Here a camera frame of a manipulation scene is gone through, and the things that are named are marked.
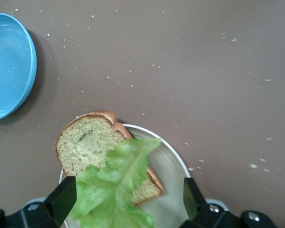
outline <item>screw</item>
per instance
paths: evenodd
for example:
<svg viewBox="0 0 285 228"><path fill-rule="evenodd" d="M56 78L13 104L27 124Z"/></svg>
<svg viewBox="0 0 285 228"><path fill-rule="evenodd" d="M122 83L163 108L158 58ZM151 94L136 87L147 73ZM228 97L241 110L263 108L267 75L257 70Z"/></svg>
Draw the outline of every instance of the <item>screw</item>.
<svg viewBox="0 0 285 228"><path fill-rule="evenodd" d="M249 216L249 218L251 220L254 220L254 221L257 221L257 222L260 220L260 217L256 213L249 212L248 216Z"/></svg>
<svg viewBox="0 0 285 228"><path fill-rule="evenodd" d="M38 207L39 207L38 204L31 204L31 205L28 207L28 210L29 210L29 211L36 210Z"/></svg>
<svg viewBox="0 0 285 228"><path fill-rule="evenodd" d="M210 204L210 205L209 205L209 209L210 209L212 212L219 213L219 207L216 206L216 205Z"/></svg>

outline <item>blue plate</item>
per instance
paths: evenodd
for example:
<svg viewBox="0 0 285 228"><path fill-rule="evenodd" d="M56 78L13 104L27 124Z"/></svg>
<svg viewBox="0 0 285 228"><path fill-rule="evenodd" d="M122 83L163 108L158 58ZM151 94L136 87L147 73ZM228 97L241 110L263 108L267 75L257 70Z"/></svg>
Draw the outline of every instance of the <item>blue plate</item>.
<svg viewBox="0 0 285 228"><path fill-rule="evenodd" d="M37 57L28 31L0 13L0 119L27 99L36 77Z"/></svg>

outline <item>bread slice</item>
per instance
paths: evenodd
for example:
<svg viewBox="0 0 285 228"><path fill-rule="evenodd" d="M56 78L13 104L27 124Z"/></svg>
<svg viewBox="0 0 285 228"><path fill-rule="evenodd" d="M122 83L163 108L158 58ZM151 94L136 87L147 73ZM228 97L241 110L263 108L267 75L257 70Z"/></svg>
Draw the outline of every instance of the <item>bread slice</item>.
<svg viewBox="0 0 285 228"><path fill-rule="evenodd" d="M56 156L66 176L77 176L88 165L104 167L107 151L130 138L114 113L92 112L74 119L61 131L56 140ZM132 203L135 206L163 194L163 184L150 166L147 176L133 192Z"/></svg>

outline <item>brown table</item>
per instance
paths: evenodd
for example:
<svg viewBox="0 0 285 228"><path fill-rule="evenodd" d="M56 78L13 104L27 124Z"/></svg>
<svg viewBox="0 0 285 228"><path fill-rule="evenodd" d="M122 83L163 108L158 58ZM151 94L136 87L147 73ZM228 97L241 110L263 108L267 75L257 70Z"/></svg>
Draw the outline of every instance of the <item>brown table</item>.
<svg viewBox="0 0 285 228"><path fill-rule="evenodd" d="M206 198L285 228L285 0L0 0L0 12L38 56L31 94L0 120L7 214L57 186L64 126L107 109L170 143Z"/></svg>

